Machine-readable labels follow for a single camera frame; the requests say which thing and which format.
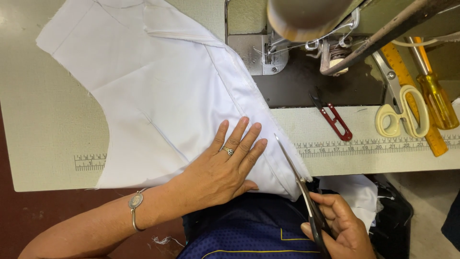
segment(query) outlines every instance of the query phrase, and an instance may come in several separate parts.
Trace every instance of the white-handled scissors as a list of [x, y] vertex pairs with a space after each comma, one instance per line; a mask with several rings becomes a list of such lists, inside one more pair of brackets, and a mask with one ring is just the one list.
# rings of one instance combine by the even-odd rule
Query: white-handled scissors
[[[380, 135], [384, 137], [397, 137], [401, 134], [400, 121], [406, 132], [414, 138], [424, 137], [430, 128], [430, 118], [428, 108], [423, 100], [422, 94], [411, 85], [399, 84], [399, 79], [393, 69], [388, 67], [382, 56], [374, 52], [373, 57], [379, 65], [382, 75], [386, 80], [385, 104], [377, 111], [375, 117], [375, 127]], [[414, 121], [410, 114], [409, 105], [406, 100], [406, 94], [411, 93], [417, 104], [420, 115], [420, 126]], [[390, 125], [384, 128], [383, 120], [386, 116], [390, 117]]]

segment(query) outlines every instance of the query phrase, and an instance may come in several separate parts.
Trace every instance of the fingernail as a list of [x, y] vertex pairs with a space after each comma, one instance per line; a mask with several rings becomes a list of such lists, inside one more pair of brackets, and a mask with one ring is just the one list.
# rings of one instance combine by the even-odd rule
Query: fingernail
[[302, 229], [302, 231], [303, 231], [305, 234], [311, 233], [311, 226], [310, 226], [310, 224], [308, 224], [307, 222], [302, 223], [302, 224], [300, 225], [300, 228]]

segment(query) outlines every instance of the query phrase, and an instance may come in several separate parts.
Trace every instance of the screwdriver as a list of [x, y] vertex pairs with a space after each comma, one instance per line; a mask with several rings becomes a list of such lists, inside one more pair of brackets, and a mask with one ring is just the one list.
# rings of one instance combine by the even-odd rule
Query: screwdriver
[[[420, 37], [408, 37], [409, 43], [422, 42]], [[411, 47], [417, 61], [421, 75], [417, 81], [422, 88], [422, 95], [425, 103], [434, 118], [436, 126], [441, 130], [451, 130], [459, 126], [457, 115], [447, 97], [446, 92], [438, 82], [437, 74], [431, 69], [430, 62], [423, 46]]]

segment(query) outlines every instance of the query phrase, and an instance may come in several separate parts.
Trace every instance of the screw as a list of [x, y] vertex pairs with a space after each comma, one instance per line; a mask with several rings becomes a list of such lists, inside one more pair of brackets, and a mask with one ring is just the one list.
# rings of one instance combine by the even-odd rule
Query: screw
[[387, 77], [388, 79], [390, 79], [390, 80], [393, 80], [393, 79], [396, 78], [396, 73], [393, 72], [393, 71], [390, 71], [390, 72], [388, 72], [388, 74], [386, 75], [386, 77]]

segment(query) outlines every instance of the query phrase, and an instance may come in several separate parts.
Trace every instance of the yellow stripe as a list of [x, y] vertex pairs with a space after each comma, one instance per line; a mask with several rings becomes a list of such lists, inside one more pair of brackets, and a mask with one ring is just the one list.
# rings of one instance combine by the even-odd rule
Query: yellow stripe
[[283, 229], [281, 229], [281, 240], [283, 240], [283, 241], [290, 241], [290, 240], [311, 240], [311, 239], [308, 239], [308, 238], [283, 239]]
[[297, 250], [281, 250], [281, 251], [225, 251], [225, 250], [216, 250], [214, 252], [207, 253], [201, 259], [204, 259], [206, 256], [217, 253], [217, 252], [224, 252], [224, 253], [282, 253], [282, 252], [298, 252], [298, 253], [319, 253], [317, 251], [297, 251]]

